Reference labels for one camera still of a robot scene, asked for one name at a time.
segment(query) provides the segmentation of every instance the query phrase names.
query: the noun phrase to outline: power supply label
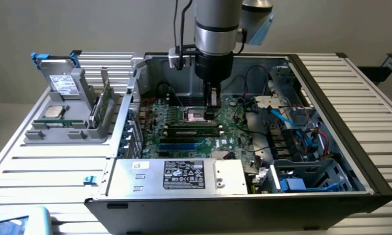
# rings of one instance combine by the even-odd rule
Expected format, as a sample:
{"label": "power supply label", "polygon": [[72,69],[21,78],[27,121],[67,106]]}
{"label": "power supply label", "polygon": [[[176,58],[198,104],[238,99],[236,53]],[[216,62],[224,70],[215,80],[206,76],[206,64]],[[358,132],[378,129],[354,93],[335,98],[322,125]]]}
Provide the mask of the power supply label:
{"label": "power supply label", "polygon": [[164,189],[204,189],[203,161],[166,161]]}

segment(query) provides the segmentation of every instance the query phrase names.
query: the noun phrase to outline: warning label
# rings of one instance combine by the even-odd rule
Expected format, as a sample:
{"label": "warning label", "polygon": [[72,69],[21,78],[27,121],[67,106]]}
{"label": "warning label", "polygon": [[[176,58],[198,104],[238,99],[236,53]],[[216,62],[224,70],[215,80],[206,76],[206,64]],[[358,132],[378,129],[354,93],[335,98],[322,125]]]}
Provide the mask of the warning label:
{"label": "warning label", "polygon": [[166,161],[164,189],[204,189],[203,161]]}
{"label": "warning label", "polygon": [[49,75],[49,78],[62,95],[79,95],[76,84],[70,75]]}

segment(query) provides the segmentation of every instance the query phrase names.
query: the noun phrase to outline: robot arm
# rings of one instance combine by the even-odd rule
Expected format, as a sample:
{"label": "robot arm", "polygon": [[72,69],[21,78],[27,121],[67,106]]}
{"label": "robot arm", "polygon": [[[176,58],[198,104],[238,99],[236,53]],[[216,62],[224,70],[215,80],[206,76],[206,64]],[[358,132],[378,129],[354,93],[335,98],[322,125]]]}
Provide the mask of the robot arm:
{"label": "robot arm", "polygon": [[242,43],[262,43],[271,23],[271,9],[268,0],[196,1],[196,44],[182,43],[180,47],[170,50],[170,58],[171,67],[182,70],[191,63],[191,55],[195,56],[195,72],[204,87],[206,119],[214,119],[222,107],[222,82],[231,76],[238,38],[246,39],[240,40]]}

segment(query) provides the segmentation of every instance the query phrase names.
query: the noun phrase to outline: blue latch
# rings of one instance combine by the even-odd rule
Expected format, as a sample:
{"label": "blue latch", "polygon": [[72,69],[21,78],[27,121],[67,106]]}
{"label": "blue latch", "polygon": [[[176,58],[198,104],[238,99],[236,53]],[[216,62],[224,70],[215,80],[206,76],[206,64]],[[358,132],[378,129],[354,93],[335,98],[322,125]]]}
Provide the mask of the blue latch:
{"label": "blue latch", "polygon": [[37,59],[48,59],[49,58],[49,54],[39,54]]}
{"label": "blue latch", "polygon": [[39,64],[37,64],[37,60],[36,60],[36,52],[31,53],[31,57],[32,57],[32,61],[35,63],[36,68],[40,70]]}
{"label": "blue latch", "polygon": [[96,176],[86,176],[84,177],[84,181],[83,181],[83,184],[84,185],[96,185],[96,180],[98,180],[98,177]]}
{"label": "blue latch", "polygon": [[39,54],[36,56],[36,52],[32,52],[31,53],[31,57],[32,57],[32,60],[33,60],[33,63],[35,63],[35,66],[36,68],[40,70],[40,66],[39,66],[39,63],[37,63],[37,59],[43,60],[43,59],[48,59],[49,58],[49,54]]}
{"label": "blue latch", "polygon": [[76,65],[76,68],[80,68],[80,62],[79,62],[78,54],[75,52],[72,52],[70,56],[71,56],[71,59],[74,61],[74,64]]}

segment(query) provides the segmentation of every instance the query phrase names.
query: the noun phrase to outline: motherboard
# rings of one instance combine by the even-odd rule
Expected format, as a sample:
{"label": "motherboard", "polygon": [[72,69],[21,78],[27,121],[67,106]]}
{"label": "motherboard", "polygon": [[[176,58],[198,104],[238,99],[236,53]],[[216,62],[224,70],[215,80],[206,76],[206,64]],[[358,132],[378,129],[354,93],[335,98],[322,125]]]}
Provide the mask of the motherboard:
{"label": "motherboard", "polygon": [[255,169],[251,134],[235,124],[248,129],[238,98],[223,95],[222,103],[214,120],[204,120],[203,106],[174,106],[167,99],[142,105],[143,158],[235,158],[244,170]]}

